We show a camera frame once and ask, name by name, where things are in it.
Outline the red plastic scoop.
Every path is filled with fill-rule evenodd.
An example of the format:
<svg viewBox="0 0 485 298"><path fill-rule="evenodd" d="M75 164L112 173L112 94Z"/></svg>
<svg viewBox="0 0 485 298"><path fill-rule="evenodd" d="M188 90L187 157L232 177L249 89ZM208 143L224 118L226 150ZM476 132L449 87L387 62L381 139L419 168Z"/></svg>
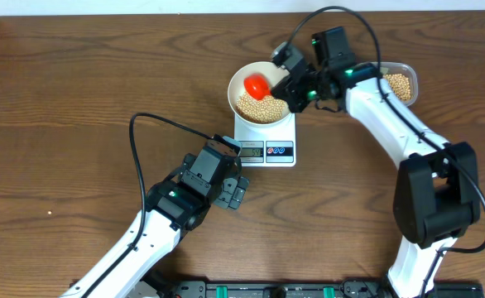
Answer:
<svg viewBox="0 0 485 298"><path fill-rule="evenodd" d="M263 100L271 94L269 84L262 74L251 74L243 80L246 92L255 100Z"/></svg>

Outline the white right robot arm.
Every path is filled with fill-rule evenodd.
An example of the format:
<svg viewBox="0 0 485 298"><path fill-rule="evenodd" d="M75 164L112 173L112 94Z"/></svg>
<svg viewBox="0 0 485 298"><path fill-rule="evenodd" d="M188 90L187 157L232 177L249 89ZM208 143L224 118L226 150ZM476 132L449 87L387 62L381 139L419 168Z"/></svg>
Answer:
<svg viewBox="0 0 485 298"><path fill-rule="evenodd" d="M485 214L475 151L429 129L392 91L382 61L358 63L345 30L312 36L317 65L286 41L271 54L288 75L271 90L293 113L334 100L379 142L398 170L393 215L402 240L387 273L395 297L424 297L447 252L461 252L458 238Z"/></svg>

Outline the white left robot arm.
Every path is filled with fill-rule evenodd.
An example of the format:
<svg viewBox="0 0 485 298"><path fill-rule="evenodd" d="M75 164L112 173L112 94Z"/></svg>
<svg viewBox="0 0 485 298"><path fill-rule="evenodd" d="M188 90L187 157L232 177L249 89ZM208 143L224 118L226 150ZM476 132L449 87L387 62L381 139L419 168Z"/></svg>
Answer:
<svg viewBox="0 0 485 298"><path fill-rule="evenodd" d="M142 193L142 209L118 242L64 295L125 297L146 273L199 227L212 205L238 209L249 186L241 142L214 136Z"/></svg>

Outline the soybeans in bowl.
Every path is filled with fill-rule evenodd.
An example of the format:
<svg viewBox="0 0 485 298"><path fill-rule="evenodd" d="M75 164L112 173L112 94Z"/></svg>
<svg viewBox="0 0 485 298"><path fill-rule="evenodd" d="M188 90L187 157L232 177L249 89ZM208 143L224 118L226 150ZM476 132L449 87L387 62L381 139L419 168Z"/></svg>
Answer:
<svg viewBox="0 0 485 298"><path fill-rule="evenodd" d="M271 95L257 100L245 92L236 102L236 109L243 118L252 123L268 124L281 120L284 113L288 112L288 105Z"/></svg>

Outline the cream bowl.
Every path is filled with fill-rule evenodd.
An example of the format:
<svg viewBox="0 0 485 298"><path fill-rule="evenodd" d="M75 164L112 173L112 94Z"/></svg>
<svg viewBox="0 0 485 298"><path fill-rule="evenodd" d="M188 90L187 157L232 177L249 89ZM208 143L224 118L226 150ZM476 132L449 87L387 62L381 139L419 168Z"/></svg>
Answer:
<svg viewBox="0 0 485 298"><path fill-rule="evenodd" d="M233 110L235 117L239 116L243 118L236 109L236 102L238 101L239 97L246 92L243 86L243 80L252 74L263 75L266 78L271 90L273 86L288 75L288 72L281 68L277 68L271 62L265 61L253 62L238 70L231 78L228 85L228 103ZM283 118L289 113L291 112L288 109L288 112L284 113Z"/></svg>

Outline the white digital kitchen scale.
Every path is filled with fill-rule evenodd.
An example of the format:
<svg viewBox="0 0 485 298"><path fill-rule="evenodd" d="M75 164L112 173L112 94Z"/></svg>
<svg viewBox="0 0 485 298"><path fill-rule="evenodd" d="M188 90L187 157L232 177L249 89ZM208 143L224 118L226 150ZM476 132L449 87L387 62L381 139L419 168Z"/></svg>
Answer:
<svg viewBox="0 0 485 298"><path fill-rule="evenodd" d="M275 123L251 123L237 116L234 138L242 144L239 153L245 167L292 167L296 164L295 115Z"/></svg>

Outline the soybeans in container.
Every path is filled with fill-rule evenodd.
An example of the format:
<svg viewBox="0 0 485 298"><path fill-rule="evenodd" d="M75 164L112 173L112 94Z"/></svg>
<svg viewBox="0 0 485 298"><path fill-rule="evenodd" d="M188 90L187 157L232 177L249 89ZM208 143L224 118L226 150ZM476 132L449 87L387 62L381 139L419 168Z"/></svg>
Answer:
<svg viewBox="0 0 485 298"><path fill-rule="evenodd" d="M411 100L411 83L410 80L403 74L385 74L383 78L387 80L393 93L402 102Z"/></svg>

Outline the clear plastic container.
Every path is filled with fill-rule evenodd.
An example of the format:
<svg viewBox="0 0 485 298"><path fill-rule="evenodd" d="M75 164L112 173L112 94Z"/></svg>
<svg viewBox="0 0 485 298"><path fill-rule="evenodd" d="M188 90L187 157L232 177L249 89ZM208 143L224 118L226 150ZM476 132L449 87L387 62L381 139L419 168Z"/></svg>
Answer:
<svg viewBox="0 0 485 298"><path fill-rule="evenodd" d="M409 66L403 63L397 62L382 62L381 72L383 75L389 74L403 74L405 75L411 83L411 100L403 102L406 106L411 106L419 96L419 84L416 72Z"/></svg>

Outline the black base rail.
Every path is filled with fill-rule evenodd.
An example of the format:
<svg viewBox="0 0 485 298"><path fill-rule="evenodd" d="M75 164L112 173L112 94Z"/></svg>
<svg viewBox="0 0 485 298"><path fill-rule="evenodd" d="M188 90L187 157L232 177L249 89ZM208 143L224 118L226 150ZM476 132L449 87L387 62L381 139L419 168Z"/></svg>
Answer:
<svg viewBox="0 0 485 298"><path fill-rule="evenodd" d="M320 283L171 281L159 273L144 277L129 297L164 298L340 298L434 297L484 298L481 284L471 281L436 283L413 273L388 272L381 280L348 278Z"/></svg>

